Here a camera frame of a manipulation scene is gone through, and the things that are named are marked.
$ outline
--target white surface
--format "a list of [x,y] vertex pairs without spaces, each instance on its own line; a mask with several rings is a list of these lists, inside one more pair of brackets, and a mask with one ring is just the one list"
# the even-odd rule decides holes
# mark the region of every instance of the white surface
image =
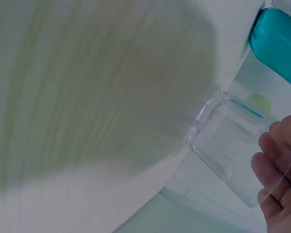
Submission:
[[261,0],[0,0],[0,233],[110,233],[227,89]]

